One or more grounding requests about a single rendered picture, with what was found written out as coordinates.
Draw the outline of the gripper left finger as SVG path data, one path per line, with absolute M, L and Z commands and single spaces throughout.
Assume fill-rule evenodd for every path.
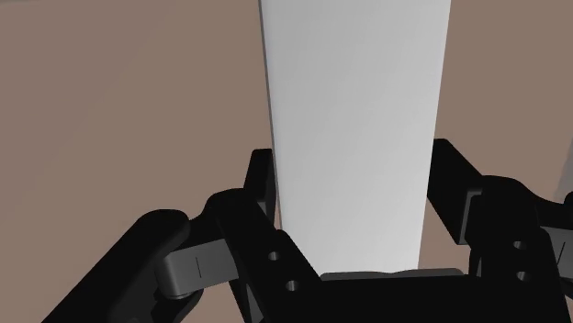
M 320 278 L 274 226 L 275 171 L 254 150 L 243 187 L 189 218 L 138 218 L 41 323 L 182 323 L 205 289 L 227 283 L 244 323 L 311 323 Z

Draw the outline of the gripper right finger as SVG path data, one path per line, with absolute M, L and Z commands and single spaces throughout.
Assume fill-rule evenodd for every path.
M 509 177 L 480 173 L 447 139 L 435 139 L 427 198 L 458 245 L 479 323 L 573 323 L 573 270 L 558 262 L 573 242 L 573 203 L 534 194 Z

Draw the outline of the tall white box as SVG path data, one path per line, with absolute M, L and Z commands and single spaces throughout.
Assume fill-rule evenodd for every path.
M 317 273 L 419 264 L 451 0 L 259 0 L 282 229 Z

